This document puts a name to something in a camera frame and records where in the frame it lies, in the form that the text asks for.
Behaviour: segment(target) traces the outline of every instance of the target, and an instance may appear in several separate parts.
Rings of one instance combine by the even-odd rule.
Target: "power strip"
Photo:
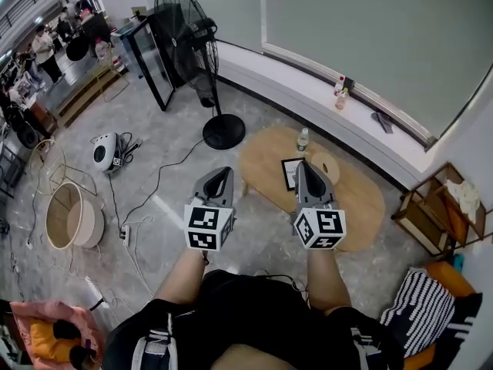
[[[120,238],[123,240],[123,245],[129,246],[130,242],[130,225],[123,225],[120,231]]]

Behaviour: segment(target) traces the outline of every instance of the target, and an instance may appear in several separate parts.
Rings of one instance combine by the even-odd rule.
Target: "black shirt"
[[[403,368],[401,349],[387,329],[353,308],[338,308],[328,317],[310,310],[290,284],[264,277],[213,271],[204,278],[192,308],[153,300],[108,337],[104,370],[131,369],[137,341],[151,328],[167,327],[173,335],[179,369],[209,369],[234,344],[269,353],[298,370],[360,369],[354,330],[371,336],[381,352],[367,357],[370,370]]]

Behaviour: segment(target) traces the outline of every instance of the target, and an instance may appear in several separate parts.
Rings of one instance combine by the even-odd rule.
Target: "oval wooden table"
[[[243,194],[252,187],[287,213],[296,210],[294,190],[286,189],[280,161],[298,157],[297,137],[296,130],[275,126],[261,130],[243,146],[240,154]],[[310,162],[316,153],[329,151],[310,141],[305,159]],[[384,197],[377,184],[356,167],[337,156],[332,157],[340,171],[335,186],[336,199],[341,210],[346,211],[347,224],[347,236],[337,249],[360,251],[370,247],[377,236],[385,214]]]

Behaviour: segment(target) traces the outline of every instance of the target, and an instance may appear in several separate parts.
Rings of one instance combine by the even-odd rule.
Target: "small bottle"
[[[301,130],[301,133],[298,136],[298,141],[296,143],[297,153],[299,157],[305,155],[309,142],[310,142],[310,138],[308,137],[308,129],[305,127],[303,128],[303,130]]]
[[[342,89],[342,92],[339,93],[339,96],[337,97],[336,100],[336,108],[337,109],[343,109],[344,106],[346,105],[346,100],[349,97],[349,91],[347,88]]]
[[[339,93],[342,90],[343,86],[344,86],[344,77],[340,76],[334,87],[334,96],[339,96]]]
[[[109,52],[109,44],[106,41],[103,41],[101,37],[96,39],[96,47],[94,48],[96,52],[96,56],[98,60],[103,61],[108,57]]]

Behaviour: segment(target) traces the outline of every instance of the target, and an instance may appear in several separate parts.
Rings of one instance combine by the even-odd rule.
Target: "black mini fridge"
[[[162,111],[174,92],[184,85],[166,54],[159,49],[153,15],[131,22],[112,33],[112,42],[130,72],[144,77]]]

